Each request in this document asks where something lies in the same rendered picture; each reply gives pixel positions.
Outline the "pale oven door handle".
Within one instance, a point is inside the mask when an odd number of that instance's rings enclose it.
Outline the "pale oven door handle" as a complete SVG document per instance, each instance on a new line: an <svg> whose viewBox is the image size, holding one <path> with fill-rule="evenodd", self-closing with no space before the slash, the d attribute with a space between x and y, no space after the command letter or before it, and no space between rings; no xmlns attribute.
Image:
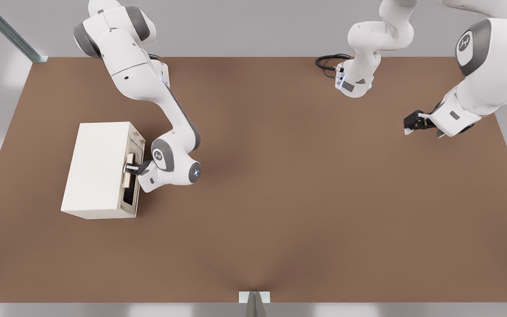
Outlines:
<svg viewBox="0 0 507 317"><path fill-rule="evenodd" d="M127 155L125 155L124 175L123 175L123 180L121 183L121 188L126 189L126 188L130 187L132 172L134 170L133 169L134 160L135 160L135 153L127 153Z"/></svg>

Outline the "white oven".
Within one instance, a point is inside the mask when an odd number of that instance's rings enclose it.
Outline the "white oven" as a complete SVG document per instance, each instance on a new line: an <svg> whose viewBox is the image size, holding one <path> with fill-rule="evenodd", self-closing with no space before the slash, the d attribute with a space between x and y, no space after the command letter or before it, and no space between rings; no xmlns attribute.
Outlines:
<svg viewBox="0 0 507 317"><path fill-rule="evenodd" d="M135 218L140 185L125 165L141 164L144 146L128 121L80 124L61 210L84 219Z"/></svg>

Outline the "silver frame post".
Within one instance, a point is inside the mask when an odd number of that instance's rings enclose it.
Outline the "silver frame post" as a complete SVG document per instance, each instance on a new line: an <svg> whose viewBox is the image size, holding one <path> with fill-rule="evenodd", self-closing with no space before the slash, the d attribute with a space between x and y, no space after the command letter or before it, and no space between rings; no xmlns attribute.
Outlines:
<svg viewBox="0 0 507 317"><path fill-rule="evenodd" d="M0 16L0 32L32 63L48 62L49 57L38 54L2 16Z"/></svg>
<svg viewBox="0 0 507 317"><path fill-rule="evenodd" d="M239 291L238 302L245 303L245 317L267 317L264 307L270 303L269 291Z"/></svg>

